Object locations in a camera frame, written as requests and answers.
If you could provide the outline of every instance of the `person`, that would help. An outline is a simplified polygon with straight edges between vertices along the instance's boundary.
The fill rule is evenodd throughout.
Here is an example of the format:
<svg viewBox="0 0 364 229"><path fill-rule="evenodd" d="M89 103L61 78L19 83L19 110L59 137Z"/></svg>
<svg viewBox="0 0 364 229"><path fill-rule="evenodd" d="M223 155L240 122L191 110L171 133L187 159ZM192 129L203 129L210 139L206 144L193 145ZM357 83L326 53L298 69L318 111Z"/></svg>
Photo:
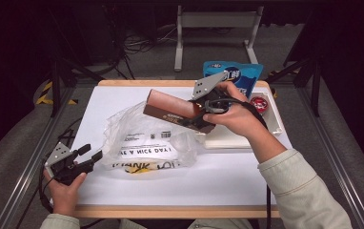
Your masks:
<svg viewBox="0 0 364 229"><path fill-rule="evenodd" d="M248 101L232 82L221 82L216 87L240 101ZM203 119L224 125L248 139L286 228L352 228L349 216L312 166L297 150L286 149L246 108L232 104L226 113L205 114ZM72 216L76 191L85 177L85 174L80 175L66 187L54 181L49 184L54 214L45 219L42 228L79 227L78 219Z"/></svg>

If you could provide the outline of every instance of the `white sleeve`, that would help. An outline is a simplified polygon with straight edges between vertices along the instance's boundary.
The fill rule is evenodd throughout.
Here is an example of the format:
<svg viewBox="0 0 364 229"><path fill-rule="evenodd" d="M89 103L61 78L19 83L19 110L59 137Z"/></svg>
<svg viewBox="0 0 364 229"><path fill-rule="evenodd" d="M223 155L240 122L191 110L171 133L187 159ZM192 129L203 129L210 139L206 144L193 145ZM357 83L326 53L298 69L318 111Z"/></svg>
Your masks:
<svg viewBox="0 0 364 229"><path fill-rule="evenodd" d="M60 214L49 214L42 223L40 229L79 229L79 219L63 216Z"/></svg>
<svg viewBox="0 0 364 229"><path fill-rule="evenodd" d="M287 150L258 169L287 228L352 228L348 214L298 151Z"/></svg>

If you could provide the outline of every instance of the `red cap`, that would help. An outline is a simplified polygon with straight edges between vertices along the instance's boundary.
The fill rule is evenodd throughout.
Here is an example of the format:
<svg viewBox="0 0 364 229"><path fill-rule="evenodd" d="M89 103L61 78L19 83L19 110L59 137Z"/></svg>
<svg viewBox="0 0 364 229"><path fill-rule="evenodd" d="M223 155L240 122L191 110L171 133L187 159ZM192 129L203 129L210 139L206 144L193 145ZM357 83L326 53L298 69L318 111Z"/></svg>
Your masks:
<svg viewBox="0 0 364 229"><path fill-rule="evenodd" d="M266 99L263 97L253 97L250 103L258 110L261 115L268 109L268 101L266 101Z"/></svg>

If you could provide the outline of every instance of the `blue bag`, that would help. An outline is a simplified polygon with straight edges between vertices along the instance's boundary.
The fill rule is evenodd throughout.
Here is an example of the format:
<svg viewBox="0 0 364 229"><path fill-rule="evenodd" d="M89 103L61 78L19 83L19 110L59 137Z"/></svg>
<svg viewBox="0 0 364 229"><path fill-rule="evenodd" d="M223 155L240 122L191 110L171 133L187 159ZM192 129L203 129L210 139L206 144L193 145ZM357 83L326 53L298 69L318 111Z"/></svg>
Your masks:
<svg viewBox="0 0 364 229"><path fill-rule="evenodd" d="M206 61L203 64L205 77L228 71L229 74L223 81L232 81L247 97L250 97L262 70L263 65L260 64L240 64L232 61Z"/></svg>

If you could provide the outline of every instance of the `right hand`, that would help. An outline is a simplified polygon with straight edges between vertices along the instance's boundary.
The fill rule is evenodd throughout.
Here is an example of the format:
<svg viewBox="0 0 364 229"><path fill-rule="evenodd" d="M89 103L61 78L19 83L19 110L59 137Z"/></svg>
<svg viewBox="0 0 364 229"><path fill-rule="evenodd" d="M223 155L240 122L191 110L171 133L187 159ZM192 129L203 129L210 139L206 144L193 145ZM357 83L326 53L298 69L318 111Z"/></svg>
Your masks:
<svg viewBox="0 0 364 229"><path fill-rule="evenodd" d="M220 82L216 87L233 98L248 102L248 98L238 91L235 85L230 81ZM234 103L226 113L205 114L203 120L213 124L224 125L235 134L243 135L246 138L251 137L253 131L256 130L259 125L262 125L245 107Z"/></svg>

